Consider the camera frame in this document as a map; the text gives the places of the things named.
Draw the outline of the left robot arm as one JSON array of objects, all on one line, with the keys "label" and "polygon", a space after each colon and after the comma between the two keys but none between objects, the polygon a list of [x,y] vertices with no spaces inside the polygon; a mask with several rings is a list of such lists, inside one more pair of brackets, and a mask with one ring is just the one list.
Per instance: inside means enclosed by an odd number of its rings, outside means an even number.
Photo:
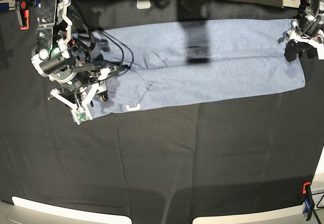
[{"label": "left robot arm", "polygon": [[294,61],[300,53],[314,48],[323,60],[323,0],[304,0],[300,13],[285,32],[285,58]]}]

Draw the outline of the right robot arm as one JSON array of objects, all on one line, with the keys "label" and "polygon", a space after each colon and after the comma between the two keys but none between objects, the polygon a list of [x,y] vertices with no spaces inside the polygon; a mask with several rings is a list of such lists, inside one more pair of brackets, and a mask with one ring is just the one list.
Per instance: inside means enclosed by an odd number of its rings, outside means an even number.
[{"label": "right robot arm", "polygon": [[97,42],[76,2],[40,0],[36,17],[31,63],[42,77],[60,85],[50,91],[48,100],[80,105],[93,91],[101,101],[108,101],[106,81],[122,64],[92,58]]}]

